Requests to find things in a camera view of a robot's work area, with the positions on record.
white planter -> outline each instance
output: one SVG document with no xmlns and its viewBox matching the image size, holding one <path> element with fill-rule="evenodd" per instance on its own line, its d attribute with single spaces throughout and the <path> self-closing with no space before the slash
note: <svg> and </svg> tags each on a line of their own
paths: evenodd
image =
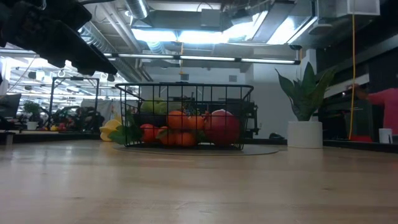
<svg viewBox="0 0 398 224">
<path fill-rule="evenodd" d="M 287 128 L 288 147 L 321 149 L 322 123 L 318 121 L 290 121 Z"/>
<path fill-rule="evenodd" d="M 36 128 L 37 128 L 36 121 L 28 121 L 26 125 L 27 125 L 28 130 L 36 130 Z"/>
</svg>

white cup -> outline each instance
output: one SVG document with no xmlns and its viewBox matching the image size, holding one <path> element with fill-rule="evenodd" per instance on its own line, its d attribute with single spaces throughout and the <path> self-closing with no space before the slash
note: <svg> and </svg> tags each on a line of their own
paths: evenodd
<svg viewBox="0 0 398 224">
<path fill-rule="evenodd" d="M 392 129 L 391 128 L 380 128 L 379 129 L 379 141 L 384 144 L 392 144 Z"/>
</svg>

fruit basket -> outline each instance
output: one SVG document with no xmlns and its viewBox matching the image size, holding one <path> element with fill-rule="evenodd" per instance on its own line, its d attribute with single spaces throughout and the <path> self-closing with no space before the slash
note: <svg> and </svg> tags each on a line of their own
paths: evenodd
<svg viewBox="0 0 398 224">
<path fill-rule="evenodd" d="M 120 90 L 122 125 L 109 138 L 119 144 L 243 149 L 253 86 L 120 83 L 116 88 Z"/>
</svg>

person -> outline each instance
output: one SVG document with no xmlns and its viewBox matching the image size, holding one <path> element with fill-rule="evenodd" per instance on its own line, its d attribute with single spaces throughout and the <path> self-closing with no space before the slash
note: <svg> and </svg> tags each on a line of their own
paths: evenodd
<svg viewBox="0 0 398 224">
<path fill-rule="evenodd" d="M 394 139 L 398 137 L 398 88 L 390 88 L 377 93 L 366 93 L 358 84 L 354 84 L 355 95 L 360 100 L 384 106 L 384 128 L 391 128 Z"/>
</svg>

snake plant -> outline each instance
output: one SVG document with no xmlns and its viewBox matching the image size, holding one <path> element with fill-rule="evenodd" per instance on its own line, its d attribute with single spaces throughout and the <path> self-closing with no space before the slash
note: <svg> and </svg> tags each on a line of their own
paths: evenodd
<svg viewBox="0 0 398 224">
<path fill-rule="evenodd" d="M 328 69 L 318 83 L 310 63 L 305 67 L 303 80 L 292 82 L 280 75 L 278 70 L 276 72 L 280 87 L 289 97 L 294 115 L 299 121 L 309 121 L 312 114 L 321 106 L 326 88 L 334 78 L 336 70 L 335 67 Z"/>
</svg>

